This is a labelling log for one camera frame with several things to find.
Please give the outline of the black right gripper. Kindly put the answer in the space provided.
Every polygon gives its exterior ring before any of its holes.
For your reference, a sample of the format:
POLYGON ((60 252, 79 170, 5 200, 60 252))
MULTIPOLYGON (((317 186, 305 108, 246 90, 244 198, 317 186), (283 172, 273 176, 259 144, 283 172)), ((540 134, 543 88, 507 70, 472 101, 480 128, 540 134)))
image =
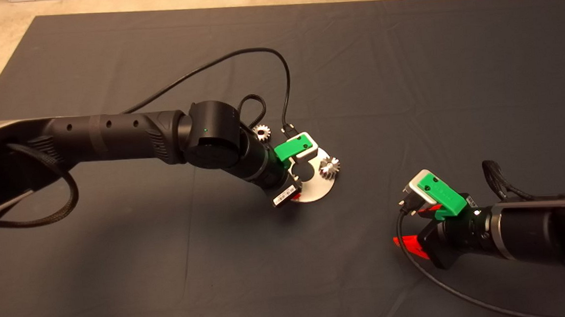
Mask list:
MULTIPOLYGON (((436 214, 442 207, 425 207, 421 209, 421 215, 436 214)), ((445 271, 450 269, 462 255, 447 240, 444 223, 439 221, 430 221, 417 237, 393 238, 393 241, 398 247, 403 242, 409 253, 424 260, 429 259, 435 267, 445 271)))

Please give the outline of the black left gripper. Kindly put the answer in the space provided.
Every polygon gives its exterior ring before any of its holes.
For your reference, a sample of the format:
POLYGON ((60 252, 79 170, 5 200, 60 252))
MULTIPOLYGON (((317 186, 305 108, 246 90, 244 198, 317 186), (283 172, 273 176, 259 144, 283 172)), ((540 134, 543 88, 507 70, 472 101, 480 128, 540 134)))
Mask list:
POLYGON ((271 188, 271 203, 274 207, 282 206, 287 201, 300 202, 302 183, 294 175, 285 176, 282 181, 271 188))

